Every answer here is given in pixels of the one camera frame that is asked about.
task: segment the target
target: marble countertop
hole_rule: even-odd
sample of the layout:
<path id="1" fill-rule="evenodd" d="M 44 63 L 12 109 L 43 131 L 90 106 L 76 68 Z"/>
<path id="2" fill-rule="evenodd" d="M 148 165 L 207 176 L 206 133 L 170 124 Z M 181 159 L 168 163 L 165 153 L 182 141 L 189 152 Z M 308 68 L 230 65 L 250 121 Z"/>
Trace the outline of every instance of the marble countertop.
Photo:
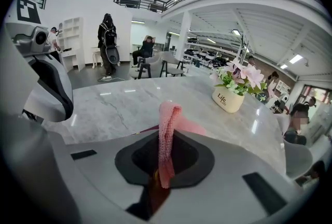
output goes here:
<path id="1" fill-rule="evenodd" d="M 283 139 L 273 113 L 250 95 L 235 114 L 211 98 L 214 87 L 206 77 L 128 80 L 76 89 L 74 112 L 66 121 L 44 121 L 48 131 L 61 134 L 66 144 L 123 137 L 159 123 L 163 101 L 179 103 L 183 115 L 206 129 L 207 136 L 242 146 L 286 171 Z"/>

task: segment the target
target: flower pot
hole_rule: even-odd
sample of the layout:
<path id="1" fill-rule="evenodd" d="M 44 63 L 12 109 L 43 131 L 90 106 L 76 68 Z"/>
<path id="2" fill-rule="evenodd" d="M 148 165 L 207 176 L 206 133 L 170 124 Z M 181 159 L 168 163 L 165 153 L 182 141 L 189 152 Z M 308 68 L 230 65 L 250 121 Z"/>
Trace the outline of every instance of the flower pot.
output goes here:
<path id="1" fill-rule="evenodd" d="M 212 99 L 226 112 L 233 114 L 240 109 L 244 96 L 239 96 L 226 87 L 216 87 Z"/>

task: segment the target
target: pink cloth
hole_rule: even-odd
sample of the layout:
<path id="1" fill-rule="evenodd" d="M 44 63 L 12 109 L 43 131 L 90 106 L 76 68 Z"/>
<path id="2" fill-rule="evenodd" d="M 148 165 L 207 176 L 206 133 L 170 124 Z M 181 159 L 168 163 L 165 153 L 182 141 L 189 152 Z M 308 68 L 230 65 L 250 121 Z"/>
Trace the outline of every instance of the pink cloth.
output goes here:
<path id="1" fill-rule="evenodd" d="M 201 135 L 205 135 L 205 129 L 183 117 L 182 107 L 170 101 L 160 104 L 159 115 L 159 175 L 162 188 L 169 188 L 175 175 L 171 158 L 174 129 Z"/>

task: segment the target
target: white shirt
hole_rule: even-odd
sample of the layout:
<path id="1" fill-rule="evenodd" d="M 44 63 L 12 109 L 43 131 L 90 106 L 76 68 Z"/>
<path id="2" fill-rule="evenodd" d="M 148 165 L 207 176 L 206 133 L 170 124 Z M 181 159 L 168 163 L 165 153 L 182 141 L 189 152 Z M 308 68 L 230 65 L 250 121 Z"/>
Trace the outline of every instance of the white shirt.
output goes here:
<path id="1" fill-rule="evenodd" d="M 47 36 L 47 43 L 51 46 L 50 47 L 50 52 L 56 51 L 56 47 L 54 46 L 54 42 L 57 42 L 57 36 L 55 33 L 50 32 Z"/>

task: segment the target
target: ceiling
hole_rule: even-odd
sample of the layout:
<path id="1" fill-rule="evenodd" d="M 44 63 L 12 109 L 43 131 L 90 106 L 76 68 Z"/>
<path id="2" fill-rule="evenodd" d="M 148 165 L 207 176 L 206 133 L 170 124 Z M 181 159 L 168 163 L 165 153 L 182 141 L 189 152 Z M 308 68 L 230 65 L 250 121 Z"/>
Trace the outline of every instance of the ceiling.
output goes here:
<path id="1" fill-rule="evenodd" d="M 332 74 L 332 37 L 319 27 L 296 19 L 289 13 L 278 14 L 249 8 L 220 9 L 220 6 L 204 7 L 192 11 L 191 34 L 201 43 L 232 46 L 238 49 L 239 36 L 231 31 L 238 29 L 245 35 L 250 52 L 274 65 L 286 64 L 286 72 L 296 76 Z M 168 24 L 179 33 L 182 15 L 172 17 Z M 289 63 L 296 54 L 303 59 Z"/>

